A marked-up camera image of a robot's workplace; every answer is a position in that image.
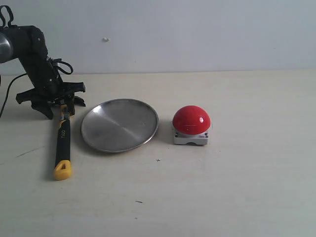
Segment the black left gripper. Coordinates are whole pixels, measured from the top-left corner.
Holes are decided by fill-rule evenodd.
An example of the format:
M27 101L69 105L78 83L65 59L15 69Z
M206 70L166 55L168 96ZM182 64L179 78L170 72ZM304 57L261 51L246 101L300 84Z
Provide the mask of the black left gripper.
M70 115L75 114L75 105L85 107L85 101L75 96L76 92L85 92L82 82L64 82L60 73L70 75L74 72L73 67L62 59L41 58L38 55L27 55L19 58L33 89L16 95L16 101L21 104L31 101L32 109L42 113L48 119L53 119L51 109L53 102L63 97Z

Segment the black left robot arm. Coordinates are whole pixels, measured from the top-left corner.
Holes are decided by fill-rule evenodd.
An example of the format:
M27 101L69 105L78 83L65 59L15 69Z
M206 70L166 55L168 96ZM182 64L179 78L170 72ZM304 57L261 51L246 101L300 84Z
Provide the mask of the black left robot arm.
M75 95L85 92L83 82L64 82L61 75L73 73L73 67L62 59L48 56L43 32L35 26L4 27L0 31L0 61L18 59L33 88L16 95L18 104L31 102L32 109L53 119L53 106L66 105L71 115L75 106L85 106Z

